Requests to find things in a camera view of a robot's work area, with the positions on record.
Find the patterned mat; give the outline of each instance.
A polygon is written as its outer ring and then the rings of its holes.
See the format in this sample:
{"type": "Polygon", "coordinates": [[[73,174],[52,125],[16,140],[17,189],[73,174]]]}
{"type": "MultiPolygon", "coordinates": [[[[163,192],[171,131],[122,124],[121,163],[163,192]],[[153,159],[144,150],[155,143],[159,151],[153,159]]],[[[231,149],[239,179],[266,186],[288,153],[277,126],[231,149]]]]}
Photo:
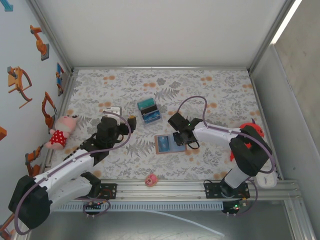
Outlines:
{"type": "MultiPolygon", "coordinates": [[[[80,70],[67,114],[78,115],[74,133],[64,150],[55,151],[55,166],[96,132],[105,107],[121,106],[122,115],[138,116],[137,102],[155,98],[163,121],[145,127],[137,117],[137,128],[128,144],[111,151],[92,170],[101,179],[144,179],[155,173],[160,179],[222,179],[234,167],[230,150],[213,143],[201,142],[200,149],[156,155],[155,135],[175,132],[168,119],[180,103],[194,95],[208,101],[206,121],[238,128],[252,119],[262,125],[253,86],[247,71],[110,69],[80,70]]],[[[191,99],[181,108],[189,120],[201,118],[204,102],[191,99]]]]}

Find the plush pig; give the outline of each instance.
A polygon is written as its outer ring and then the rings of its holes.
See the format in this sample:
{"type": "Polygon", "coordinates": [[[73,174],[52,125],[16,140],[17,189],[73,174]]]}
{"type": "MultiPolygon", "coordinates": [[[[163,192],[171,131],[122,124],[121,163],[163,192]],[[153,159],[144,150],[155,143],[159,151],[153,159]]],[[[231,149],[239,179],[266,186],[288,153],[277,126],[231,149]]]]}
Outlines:
{"type": "Polygon", "coordinates": [[[75,130],[78,116],[62,116],[54,124],[54,128],[50,129],[52,137],[45,144],[48,149],[61,150],[67,143],[67,138],[75,130]]]}

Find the pink stuffed toy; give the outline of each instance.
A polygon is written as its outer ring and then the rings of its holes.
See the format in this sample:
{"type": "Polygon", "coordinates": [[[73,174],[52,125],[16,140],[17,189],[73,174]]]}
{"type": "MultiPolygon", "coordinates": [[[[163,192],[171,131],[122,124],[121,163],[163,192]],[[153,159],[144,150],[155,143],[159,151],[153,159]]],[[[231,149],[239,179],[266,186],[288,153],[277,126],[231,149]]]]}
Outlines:
{"type": "Polygon", "coordinates": [[[62,116],[54,124],[54,128],[50,129],[52,137],[45,144],[48,149],[61,150],[67,143],[67,138],[75,130],[78,116],[62,116]]]}
{"type": "Polygon", "coordinates": [[[146,179],[144,180],[144,183],[147,187],[153,187],[158,182],[158,178],[155,174],[151,173],[149,174],[146,179]]]}

